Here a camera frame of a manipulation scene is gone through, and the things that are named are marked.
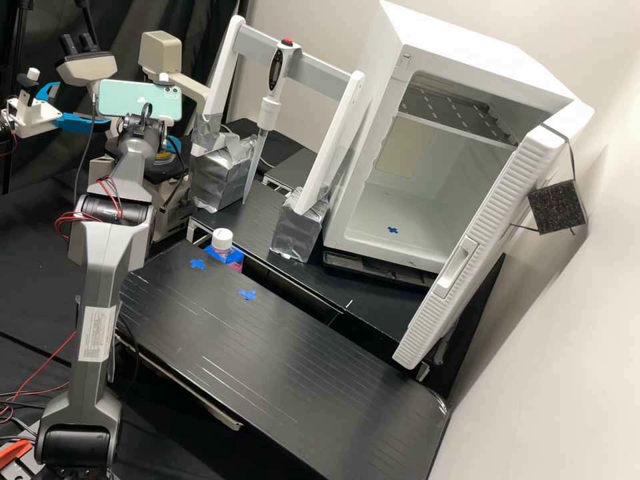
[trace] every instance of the fridge shelf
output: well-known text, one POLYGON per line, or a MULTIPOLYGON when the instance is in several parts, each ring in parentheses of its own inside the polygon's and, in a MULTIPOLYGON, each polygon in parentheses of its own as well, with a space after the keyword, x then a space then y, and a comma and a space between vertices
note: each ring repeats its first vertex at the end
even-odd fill
POLYGON ((408 86, 398 115, 453 133, 513 150, 517 142, 486 103, 474 102, 416 85, 408 86))

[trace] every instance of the white bottle cap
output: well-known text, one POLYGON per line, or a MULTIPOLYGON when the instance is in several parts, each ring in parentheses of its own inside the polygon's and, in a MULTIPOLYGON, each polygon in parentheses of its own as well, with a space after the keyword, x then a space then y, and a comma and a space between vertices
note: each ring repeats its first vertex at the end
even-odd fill
POLYGON ((233 244, 233 232, 229 229, 216 229, 211 234, 211 246, 218 250, 229 250, 233 244))
POLYGON ((27 78, 34 81, 38 80, 38 78, 40 78, 40 70, 34 67, 29 67, 29 70, 27 70, 27 78))

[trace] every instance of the pink liquid bottle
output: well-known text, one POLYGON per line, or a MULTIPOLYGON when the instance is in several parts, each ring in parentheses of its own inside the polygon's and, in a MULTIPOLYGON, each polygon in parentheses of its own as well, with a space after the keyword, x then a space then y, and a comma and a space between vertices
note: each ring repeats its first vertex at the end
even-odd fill
POLYGON ((233 246, 233 232, 226 228, 219 228, 211 234, 211 245, 205 251, 213 258, 242 272, 242 262, 245 254, 233 246))

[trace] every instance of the open fridge door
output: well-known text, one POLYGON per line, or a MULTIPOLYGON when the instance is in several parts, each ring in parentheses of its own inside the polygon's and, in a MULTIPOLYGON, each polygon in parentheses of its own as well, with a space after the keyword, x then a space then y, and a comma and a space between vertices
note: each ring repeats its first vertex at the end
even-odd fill
MULTIPOLYGON (((593 109, 574 99, 544 123, 574 142, 593 109)), ((511 154, 411 320, 393 359, 414 368, 448 332, 512 234, 510 223, 528 192, 538 186, 565 141, 539 125, 511 154)))

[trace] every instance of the smartphone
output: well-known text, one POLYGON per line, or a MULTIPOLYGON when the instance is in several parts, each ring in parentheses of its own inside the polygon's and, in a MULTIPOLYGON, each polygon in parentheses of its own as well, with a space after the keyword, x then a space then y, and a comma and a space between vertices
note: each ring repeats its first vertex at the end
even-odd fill
POLYGON ((182 90, 177 85, 126 80, 100 80, 98 85, 98 113, 104 117, 140 115, 145 103, 152 104, 151 118, 182 118, 182 90))

